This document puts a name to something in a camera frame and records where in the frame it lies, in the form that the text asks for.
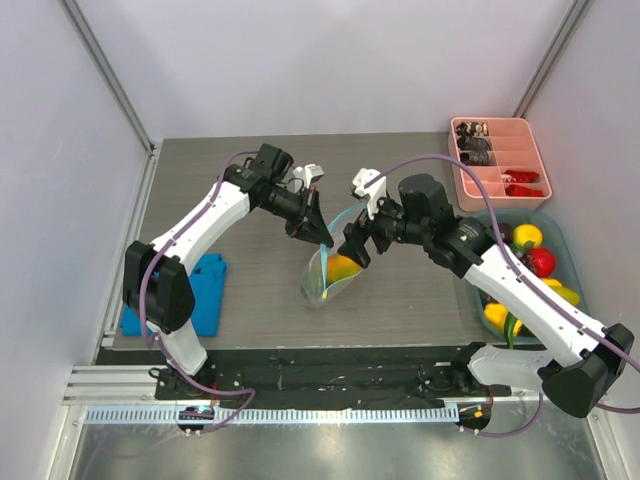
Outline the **orange green mango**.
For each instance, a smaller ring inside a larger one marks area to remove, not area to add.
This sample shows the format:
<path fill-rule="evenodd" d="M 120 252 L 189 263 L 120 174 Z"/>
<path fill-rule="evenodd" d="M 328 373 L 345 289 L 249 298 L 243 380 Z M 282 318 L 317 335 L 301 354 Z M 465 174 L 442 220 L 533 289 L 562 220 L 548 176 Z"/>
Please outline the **orange green mango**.
<path fill-rule="evenodd" d="M 326 278 L 328 284 L 357 275 L 361 267 L 346 256 L 334 254 L 327 259 Z"/>

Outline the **clear zip top bag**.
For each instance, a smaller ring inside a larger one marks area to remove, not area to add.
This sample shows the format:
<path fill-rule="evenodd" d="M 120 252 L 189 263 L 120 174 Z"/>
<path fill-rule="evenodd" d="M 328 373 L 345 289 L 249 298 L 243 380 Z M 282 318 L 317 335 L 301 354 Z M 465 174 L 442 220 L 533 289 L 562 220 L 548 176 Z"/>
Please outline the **clear zip top bag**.
<path fill-rule="evenodd" d="M 340 212 L 328 224 L 328 229 L 332 234 L 334 245 L 332 247 L 321 245 L 312 255 L 301 275 L 300 294 L 302 303 L 306 307 L 320 308 L 326 305 L 360 274 L 362 268 L 357 275 L 353 275 L 333 284 L 328 284 L 326 278 L 328 257 L 334 254 L 339 254 L 338 248 L 344 242 L 344 227 L 359 215 L 363 210 L 363 207 L 364 205 L 361 203 L 352 205 Z"/>

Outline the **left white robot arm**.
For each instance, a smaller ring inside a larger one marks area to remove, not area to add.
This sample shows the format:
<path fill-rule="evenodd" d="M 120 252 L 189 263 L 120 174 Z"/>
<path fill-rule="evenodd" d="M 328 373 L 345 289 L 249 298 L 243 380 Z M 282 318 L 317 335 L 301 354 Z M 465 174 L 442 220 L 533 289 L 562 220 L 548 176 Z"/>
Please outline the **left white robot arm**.
<path fill-rule="evenodd" d="M 232 155 L 211 190 L 175 226 L 149 243 L 136 240 L 125 252 L 122 299 L 138 317 L 145 340 L 157 335 L 179 388 L 205 397 L 213 375 L 191 317 L 195 308 L 189 276 L 209 248 L 235 223 L 261 209 L 284 220 L 286 234 L 330 246 L 317 182 L 317 164 L 297 167 L 292 156 L 270 144 Z"/>

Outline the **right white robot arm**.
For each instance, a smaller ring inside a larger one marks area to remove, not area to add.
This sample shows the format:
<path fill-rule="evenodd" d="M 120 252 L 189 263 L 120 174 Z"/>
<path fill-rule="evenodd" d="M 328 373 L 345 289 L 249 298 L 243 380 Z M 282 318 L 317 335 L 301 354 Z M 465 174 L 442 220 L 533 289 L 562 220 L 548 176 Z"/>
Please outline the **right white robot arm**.
<path fill-rule="evenodd" d="M 556 407 L 586 417 L 621 375 L 634 342 L 629 329 L 584 314 L 528 270 L 475 218 L 456 215 L 444 187 L 429 174 L 403 179 L 400 199 L 389 197 L 386 178 L 361 169 L 351 193 L 366 206 L 343 233 L 338 252 L 360 267 L 393 243 L 416 245 L 437 265 L 487 293 L 523 322 L 540 351 L 473 344 L 451 371 L 457 391 L 477 393 L 504 385 L 544 394 Z"/>

